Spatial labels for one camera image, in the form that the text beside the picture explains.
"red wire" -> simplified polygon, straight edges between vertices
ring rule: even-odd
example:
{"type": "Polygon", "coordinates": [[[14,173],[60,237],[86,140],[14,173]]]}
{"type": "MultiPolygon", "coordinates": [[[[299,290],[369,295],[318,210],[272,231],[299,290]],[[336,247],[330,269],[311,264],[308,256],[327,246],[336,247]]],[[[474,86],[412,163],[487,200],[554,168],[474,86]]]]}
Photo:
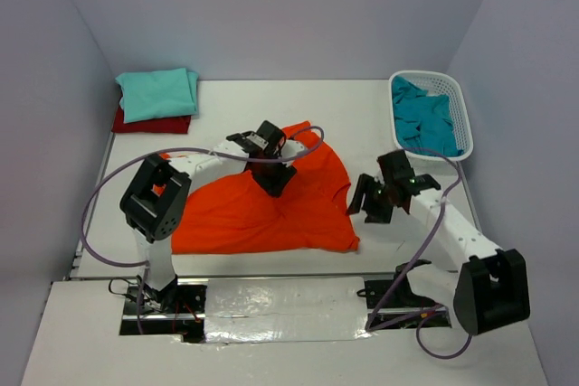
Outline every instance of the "red wire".
{"type": "Polygon", "coordinates": [[[201,320],[197,317],[197,315],[195,314],[195,312],[193,312],[193,309],[191,309],[189,307],[189,305],[185,302],[183,302],[183,305],[185,305],[185,307],[187,308],[187,311],[189,311],[191,313],[191,315],[195,318],[195,322],[196,323],[201,323],[201,320]]]}

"orange cloth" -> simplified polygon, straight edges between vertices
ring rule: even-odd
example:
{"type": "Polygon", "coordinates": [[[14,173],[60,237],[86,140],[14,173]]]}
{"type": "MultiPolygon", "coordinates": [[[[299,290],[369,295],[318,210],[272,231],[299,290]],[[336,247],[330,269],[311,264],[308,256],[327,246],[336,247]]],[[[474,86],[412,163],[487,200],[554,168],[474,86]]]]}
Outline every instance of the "orange cloth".
{"type": "MultiPolygon", "coordinates": [[[[308,126],[304,122],[283,131],[289,137],[308,126]]],[[[312,131],[296,139],[308,147],[319,141],[312,131]]],[[[298,173],[280,198],[266,194],[250,171],[193,192],[173,233],[173,253],[357,249],[359,238],[346,216],[350,180],[336,153],[324,143],[294,166],[298,173]]]]}

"teal clothing in basket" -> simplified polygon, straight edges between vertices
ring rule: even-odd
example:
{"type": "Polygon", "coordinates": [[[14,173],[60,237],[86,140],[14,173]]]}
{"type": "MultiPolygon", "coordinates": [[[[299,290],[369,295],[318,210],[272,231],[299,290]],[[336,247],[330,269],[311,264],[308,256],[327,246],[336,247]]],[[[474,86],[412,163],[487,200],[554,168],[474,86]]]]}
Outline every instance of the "teal clothing in basket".
{"type": "Polygon", "coordinates": [[[426,90],[400,76],[394,77],[391,86],[394,127],[400,145],[429,148],[447,157],[463,153],[456,146],[448,95],[427,97],[426,90]]]}
{"type": "Polygon", "coordinates": [[[120,106],[125,124],[196,114],[198,78],[185,68],[120,74],[117,83],[123,89],[120,106]]]}

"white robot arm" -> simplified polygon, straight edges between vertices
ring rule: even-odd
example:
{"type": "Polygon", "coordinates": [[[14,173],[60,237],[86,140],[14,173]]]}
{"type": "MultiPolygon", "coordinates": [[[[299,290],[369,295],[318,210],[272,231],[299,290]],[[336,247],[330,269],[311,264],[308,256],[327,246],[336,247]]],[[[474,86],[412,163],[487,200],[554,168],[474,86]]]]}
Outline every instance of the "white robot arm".
{"type": "Polygon", "coordinates": [[[181,221],[186,199],[191,193],[248,169],[267,194],[278,197],[296,169],[291,166],[292,161],[279,163],[276,160],[305,151],[303,144],[287,139],[279,128],[264,121],[256,132],[229,136],[207,155],[181,155],[167,160],[160,155],[150,155],[120,202],[135,235],[139,262],[146,263],[138,277],[145,279],[148,303],[164,310],[174,302],[177,275],[171,257],[171,234],[181,221]],[[266,163],[248,163],[252,158],[263,159],[266,163]],[[157,191],[162,188],[162,193],[156,193],[155,186],[157,191]]]}
{"type": "Polygon", "coordinates": [[[349,214],[363,210],[366,222],[390,223],[394,207],[401,207],[431,230],[444,207],[436,238],[459,273],[417,261],[406,275],[412,293],[447,306],[451,325],[471,335],[527,319],[527,270],[520,253],[504,251],[482,235],[444,197],[430,175],[415,175],[404,151],[382,155],[377,161],[383,179],[360,176],[349,214]]]}
{"type": "MultiPolygon", "coordinates": [[[[139,277],[148,303],[166,310],[175,302],[177,276],[171,257],[171,234],[181,221],[189,194],[249,169],[267,194],[280,196],[296,173],[291,162],[282,163],[280,159],[304,150],[300,142],[287,139],[280,129],[265,121],[256,132],[227,137],[209,155],[169,160],[150,155],[120,203],[134,230],[139,259],[147,264],[147,273],[143,268],[139,277]],[[260,160],[247,163],[248,157],[260,160]],[[155,193],[154,186],[163,187],[163,192],[155,193]]],[[[530,307],[523,257],[514,249],[503,251],[484,237],[443,197],[440,185],[430,175],[415,175],[404,151],[382,155],[377,161],[383,179],[362,174],[348,213],[364,211],[366,222],[389,223],[394,207],[402,207],[431,229],[444,206],[437,239],[460,271],[451,273],[428,261],[417,261],[405,277],[401,276],[407,285],[399,287],[447,306],[451,324],[471,335],[527,319],[530,307]]]]}

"black bracket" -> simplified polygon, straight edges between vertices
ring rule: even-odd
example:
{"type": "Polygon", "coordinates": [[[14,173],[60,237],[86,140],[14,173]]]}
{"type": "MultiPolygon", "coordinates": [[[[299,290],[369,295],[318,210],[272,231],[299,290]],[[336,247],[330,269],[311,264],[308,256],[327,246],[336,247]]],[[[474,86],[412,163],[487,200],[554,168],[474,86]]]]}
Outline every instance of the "black bracket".
{"type": "Polygon", "coordinates": [[[528,319],[525,259],[515,249],[471,257],[460,269],[453,304],[460,325],[473,335],[528,319]]]}
{"type": "MultiPolygon", "coordinates": [[[[281,156],[286,135],[270,121],[263,121],[256,132],[246,131],[227,137],[252,158],[274,159],[281,156]]],[[[283,163],[248,163],[255,182],[269,195],[279,198],[297,169],[283,163]]]]}
{"type": "Polygon", "coordinates": [[[169,237],[179,225],[191,179],[158,154],[148,156],[120,200],[128,226],[149,242],[169,237]],[[159,195],[154,186],[163,187],[159,195]]]}
{"type": "Polygon", "coordinates": [[[394,207],[410,212],[410,200],[422,190],[440,190],[441,185],[430,175],[418,175],[410,166],[403,150],[380,155],[377,159],[384,182],[361,174],[348,215],[366,212],[366,223],[390,223],[394,207]]]}

